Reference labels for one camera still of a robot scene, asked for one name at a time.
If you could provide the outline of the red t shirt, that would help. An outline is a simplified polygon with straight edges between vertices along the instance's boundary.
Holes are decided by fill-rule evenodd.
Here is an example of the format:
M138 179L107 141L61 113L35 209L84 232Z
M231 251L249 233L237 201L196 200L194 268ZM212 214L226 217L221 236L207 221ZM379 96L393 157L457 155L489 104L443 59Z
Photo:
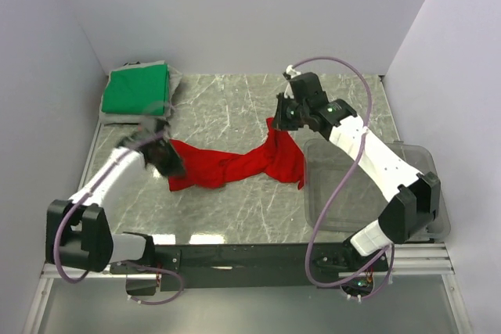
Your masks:
M266 140L248 153L229 153L199 149L174 140L186 172L168 179L169 190L182 191L192 186L219 189L224 185L266 174L270 178L302 189L305 184L305 157L287 131L276 130L272 118L266 119Z

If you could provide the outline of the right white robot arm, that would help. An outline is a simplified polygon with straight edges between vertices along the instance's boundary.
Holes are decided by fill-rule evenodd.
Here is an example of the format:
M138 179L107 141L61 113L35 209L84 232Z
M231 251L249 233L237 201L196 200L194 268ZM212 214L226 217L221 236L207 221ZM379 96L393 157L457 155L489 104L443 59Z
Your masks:
M362 270L371 255L391 244L403 244L439 214L441 182L423 173L384 144L343 99L330 101L317 74L284 74L287 89L277 96L272 126L296 131L304 126L318 132L353 159L378 187L387 205L378 218L346 241L344 263Z

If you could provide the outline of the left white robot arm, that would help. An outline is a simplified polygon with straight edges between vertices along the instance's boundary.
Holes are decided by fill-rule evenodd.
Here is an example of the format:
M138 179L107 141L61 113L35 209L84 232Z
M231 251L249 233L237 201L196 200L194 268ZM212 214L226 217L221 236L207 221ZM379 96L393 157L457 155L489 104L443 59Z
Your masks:
M110 209L132 182L152 165L164 177L184 173L182 159L166 131L140 130L121 139L105 164L69 199L52 201L46 212L45 260L59 276L76 284L66 268L101 272L113 263L129 263L137 272L151 271L157 262L150 235L112 234Z

